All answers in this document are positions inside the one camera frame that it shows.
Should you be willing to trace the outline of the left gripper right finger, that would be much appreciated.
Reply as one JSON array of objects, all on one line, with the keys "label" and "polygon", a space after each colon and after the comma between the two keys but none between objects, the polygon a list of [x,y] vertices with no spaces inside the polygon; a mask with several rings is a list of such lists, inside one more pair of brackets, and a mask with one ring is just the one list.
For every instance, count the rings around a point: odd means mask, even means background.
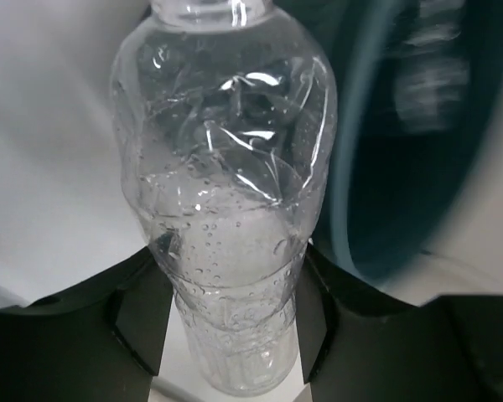
[{"label": "left gripper right finger", "polygon": [[388,296],[309,246],[296,290],[315,401],[503,401],[503,296]]}]

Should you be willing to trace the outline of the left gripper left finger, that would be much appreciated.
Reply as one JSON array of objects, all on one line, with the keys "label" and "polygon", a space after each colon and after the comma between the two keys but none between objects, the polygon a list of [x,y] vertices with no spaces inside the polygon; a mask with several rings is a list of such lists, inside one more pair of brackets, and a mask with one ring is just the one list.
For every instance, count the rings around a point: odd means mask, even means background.
[{"label": "left gripper left finger", "polygon": [[148,249],[28,307],[0,309],[0,401],[146,401],[173,289]]}]

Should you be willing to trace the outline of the clear unlabelled plastic bottle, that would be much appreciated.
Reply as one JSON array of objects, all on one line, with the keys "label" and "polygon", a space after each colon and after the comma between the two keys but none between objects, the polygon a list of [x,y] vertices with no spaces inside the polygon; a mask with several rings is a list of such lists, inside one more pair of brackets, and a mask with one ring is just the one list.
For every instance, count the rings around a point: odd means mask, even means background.
[{"label": "clear unlabelled plastic bottle", "polygon": [[294,292],[334,145],[334,75],[270,1],[151,9],[111,68],[122,191],[204,378],[265,394],[298,354]]}]

